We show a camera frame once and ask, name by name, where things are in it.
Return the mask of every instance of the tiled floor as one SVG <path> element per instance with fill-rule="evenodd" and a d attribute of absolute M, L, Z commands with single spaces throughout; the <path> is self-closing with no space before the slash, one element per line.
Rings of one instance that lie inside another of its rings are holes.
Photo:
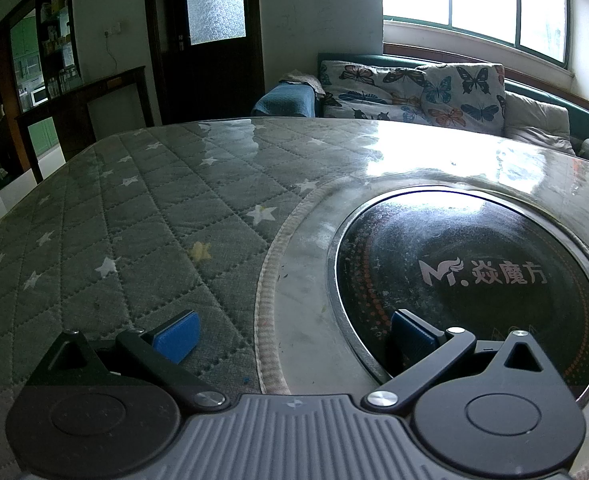
<path fill-rule="evenodd" d="M 61 147 L 57 144 L 52 150 L 39 158 L 39 168 L 44 178 L 65 164 Z M 36 186 L 32 170 L 9 183 L 0 190 L 0 219 Z"/>

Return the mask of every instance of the cord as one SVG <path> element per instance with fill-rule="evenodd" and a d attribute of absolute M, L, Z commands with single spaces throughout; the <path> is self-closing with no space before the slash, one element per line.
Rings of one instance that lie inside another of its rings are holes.
<path fill-rule="evenodd" d="M 112 58 L 112 61 L 114 61 L 114 73 L 116 73 L 116 67 L 118 66 L 117 62 L 116 62 L 116 57 L 114 57 L 112 55 L 112 52 L 110 52 L 110 47 L 108 46 L 108 34 L 106 33 L 106 52 L 108 53 L 108 56 L 110 56 Z"/>

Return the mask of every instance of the black glass cooktop surface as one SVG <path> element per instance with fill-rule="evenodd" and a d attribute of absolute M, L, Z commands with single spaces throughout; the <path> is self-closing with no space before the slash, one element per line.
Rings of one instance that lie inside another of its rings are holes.
<path fill-rule="evenodd" d="M 561 242 L 509 205 L 446 190 L 393 196 L 348 227 L 337 286 L 363 345 L 391 374 L 392 313 L 479 340 L 531 332 L 578 397 L 589 384 L 589 280 Z"/>

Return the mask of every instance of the induction cooktop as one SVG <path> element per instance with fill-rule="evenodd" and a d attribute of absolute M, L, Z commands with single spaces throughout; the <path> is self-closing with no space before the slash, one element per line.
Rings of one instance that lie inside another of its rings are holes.
<path fill-rule="evenodd" d="M 542 212 L 477 191 L 387 193 L 345 220 L 329 266 L 341 328 L 380 380 L 414 364 L 390 333 L 392 314 L 411 308 L 480 340 L 532 333 L 575 398 L 589 398 L 589 259 Z"/>

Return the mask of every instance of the quilted mattress cover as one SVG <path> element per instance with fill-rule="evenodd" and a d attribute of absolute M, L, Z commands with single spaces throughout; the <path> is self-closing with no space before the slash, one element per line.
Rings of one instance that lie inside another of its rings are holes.
<path fill-rule="evenodd" d="M 181 363 L 233 398 L 260 392 L 255 296 L 274 236 L 317 186 L 380 153 L 374 121 L 260 119 L 161 126 L 100 140 L 0 221 L 0 478 L 14 397 L 62 330 L 110 339 L 184 309 Z"/>

